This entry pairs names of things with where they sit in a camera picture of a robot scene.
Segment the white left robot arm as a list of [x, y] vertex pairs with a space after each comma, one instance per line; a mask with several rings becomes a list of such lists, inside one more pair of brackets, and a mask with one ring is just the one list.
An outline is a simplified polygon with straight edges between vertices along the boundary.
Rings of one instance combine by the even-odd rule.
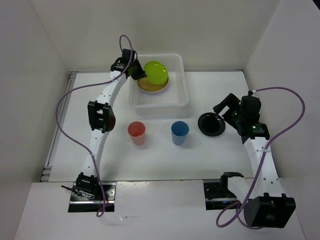
[[139, 80], [147, 76], [136, 51], [129, 49], [122, 50], [122, 56], [111, 65], [110, 70], [109, 79], [101, 94], [87, 104], [91, 129], [89, 153], [75, 181], [75, 189], [88, 200], [94, 200], [102, 194], [98, 180], [99, 167], [106, 139], [116, 124], [113, 111], [115, 99], [129, 77]]

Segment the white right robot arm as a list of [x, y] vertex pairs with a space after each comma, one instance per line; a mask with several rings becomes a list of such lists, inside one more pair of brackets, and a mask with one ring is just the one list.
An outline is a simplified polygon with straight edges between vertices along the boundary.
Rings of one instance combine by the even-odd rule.
[[286, 226], [296, 209], [294, 198], [288, 197], [280, 183], [271, 151], [271, 138], [268, 127], [260, 122], [261, 101], [254, 95], [238, 99], [230, 93], [213, 108], [219, 114], [225, 107], [223, 120], [236, 129], [248, 154], [251, 168], [255, 174], [251, 184], [239, 172], [224, 172], [219, 184], [220, 193], [236, 196], [237, 202], [227, 206], [235, 208], [235, 216], [226, 223], [216, 225], [223, 228], [239, 219], [249, 228], [279, 228]]

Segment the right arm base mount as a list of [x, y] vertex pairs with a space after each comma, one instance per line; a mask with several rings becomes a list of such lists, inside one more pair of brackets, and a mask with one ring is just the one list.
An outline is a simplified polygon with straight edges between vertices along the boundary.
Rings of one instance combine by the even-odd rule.
[[223, 210], [234, 203], [239, 203], [238, 198], [227, 189], [225, 177], [203, 180], [203, 190], [207, 211]]

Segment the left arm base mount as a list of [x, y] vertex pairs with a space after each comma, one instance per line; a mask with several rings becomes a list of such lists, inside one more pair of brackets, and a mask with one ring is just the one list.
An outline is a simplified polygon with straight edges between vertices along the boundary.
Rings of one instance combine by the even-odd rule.
[[[72, 187], [61, 185], [61, 187], [70, 192], [68, 205], [69, 213], [93, 213], [102, 210], [104, 199], [101, 193], [101, 188], [97, 187], [97, 193], [87, 193], [76, 188], [73, 183]], [[104, 212], [114, 212], [116, 198], [116, 183], [111, 182], [103, 185], [105, 194], [105, 209]]]

